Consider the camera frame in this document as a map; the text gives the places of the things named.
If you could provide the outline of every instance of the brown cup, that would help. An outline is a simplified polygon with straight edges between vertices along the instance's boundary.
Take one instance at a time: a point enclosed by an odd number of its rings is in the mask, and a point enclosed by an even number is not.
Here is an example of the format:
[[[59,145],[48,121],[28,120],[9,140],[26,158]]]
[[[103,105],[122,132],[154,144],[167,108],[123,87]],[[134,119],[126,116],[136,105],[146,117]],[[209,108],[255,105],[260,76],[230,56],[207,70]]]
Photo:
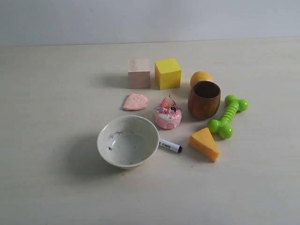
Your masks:
[[[188,110],[200,119],[213,117],[220,106],[221,89],[214,82],[199,81],[195,83],[188,97]]]

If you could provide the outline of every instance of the yellow block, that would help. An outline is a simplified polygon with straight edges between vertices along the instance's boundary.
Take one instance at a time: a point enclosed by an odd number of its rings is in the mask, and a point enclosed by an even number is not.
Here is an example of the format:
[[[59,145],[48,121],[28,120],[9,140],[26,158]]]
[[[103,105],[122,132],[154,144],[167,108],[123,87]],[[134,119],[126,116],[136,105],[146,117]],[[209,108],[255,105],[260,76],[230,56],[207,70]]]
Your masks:
[[[212,161],[216,162],[220,155],[219,148],[215,143],[208,127],[194,133],[189,141],[189,146],[196,149]]]
[[[181,68],[176,59],[156,61],[155,79],[160,90],[180,87]]]

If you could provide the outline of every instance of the yellow egg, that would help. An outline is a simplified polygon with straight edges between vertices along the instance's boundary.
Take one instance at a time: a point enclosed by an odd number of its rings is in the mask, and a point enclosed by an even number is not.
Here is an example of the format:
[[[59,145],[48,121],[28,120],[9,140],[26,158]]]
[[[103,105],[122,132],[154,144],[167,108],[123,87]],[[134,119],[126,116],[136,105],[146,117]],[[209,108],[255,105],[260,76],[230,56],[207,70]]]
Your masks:
[[[194,73],[191,77],[191,82],[190,82],[191,87],[198,81],[213,81],[213,80],[209,73],[198,71]]]

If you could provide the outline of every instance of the marker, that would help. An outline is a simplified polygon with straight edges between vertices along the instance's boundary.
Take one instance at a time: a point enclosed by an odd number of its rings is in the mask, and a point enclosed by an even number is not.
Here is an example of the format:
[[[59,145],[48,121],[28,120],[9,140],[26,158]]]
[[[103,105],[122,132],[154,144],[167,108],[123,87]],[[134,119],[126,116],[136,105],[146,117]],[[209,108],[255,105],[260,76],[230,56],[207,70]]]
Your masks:
[[[175,143],[166,141],[166,140],[161,139],[161,138],[159,139],[159,145],[162,146],[162,147],[165,147],[167,149],[170,149],[172,151],[175,151],[177,153],[181,153],[181,151],[182,151],[182,147],[180,145],[177,145]]]

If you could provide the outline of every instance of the green dog bone toy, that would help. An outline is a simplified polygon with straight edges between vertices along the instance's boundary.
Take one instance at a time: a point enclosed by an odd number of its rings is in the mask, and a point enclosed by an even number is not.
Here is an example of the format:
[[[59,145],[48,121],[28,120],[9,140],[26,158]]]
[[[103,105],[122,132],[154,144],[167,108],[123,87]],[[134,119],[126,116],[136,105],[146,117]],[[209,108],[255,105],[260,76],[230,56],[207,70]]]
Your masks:
[[[234,95],[227,95],[225,98],[225,104],[227,108],[220,120],[211,120],[208,123],[210,132],[219,133],[219,135],[224,139],[230,138],[233,135],[233,128],[230,126],[230,122],[235,116],[236,112],[243,112],[249,107],[248,101],[244,99],[238,99]]]

